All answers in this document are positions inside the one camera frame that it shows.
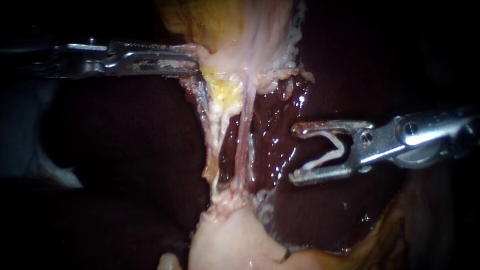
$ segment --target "white fibrous tissue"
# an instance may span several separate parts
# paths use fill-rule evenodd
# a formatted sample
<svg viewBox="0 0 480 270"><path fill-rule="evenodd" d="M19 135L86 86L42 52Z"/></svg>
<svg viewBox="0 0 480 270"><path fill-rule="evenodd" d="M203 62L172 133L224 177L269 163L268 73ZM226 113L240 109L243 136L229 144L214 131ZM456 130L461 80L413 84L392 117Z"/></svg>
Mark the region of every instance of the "white fibrous tissue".
<svg viewBox="0 0 480 270"><path fill-rule="evenodd" d="M273 93L278 81L286 80L282 99L287 100L294 89L292 76L315 81L311 72L296 64L306 12L303 1L177 0L160 1L158 6L167 30L190 42L184 49L198 61L202 74L180 78L196 101L207 152L203 177L211 187L211 203L192 238L188 268L337 269L342 260L319 250L289 255L258 220L258 204L246 187L252 175L254 146L249 135L256 95ZM240 118L234 176L228 188L220 189L220 150L235 115ZM357 269L355 265L345 269Z"/></svg>

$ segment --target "yellow fat tissue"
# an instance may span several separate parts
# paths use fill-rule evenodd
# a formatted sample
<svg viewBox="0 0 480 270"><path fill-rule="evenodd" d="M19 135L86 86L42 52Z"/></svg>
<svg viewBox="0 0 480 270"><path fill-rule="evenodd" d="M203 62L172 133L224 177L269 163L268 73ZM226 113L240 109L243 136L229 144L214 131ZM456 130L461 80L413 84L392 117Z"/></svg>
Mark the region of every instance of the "yellow fat tissue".
<svg viewBox="0 0 480 270"><path fill-rule="evenodd" d="M241 0L157 0L165 28L211 54L233 46L244 31L245 9ZM221 110L241 103L242 84L224 76L216 67L200 63L208 94Z"/></svg>

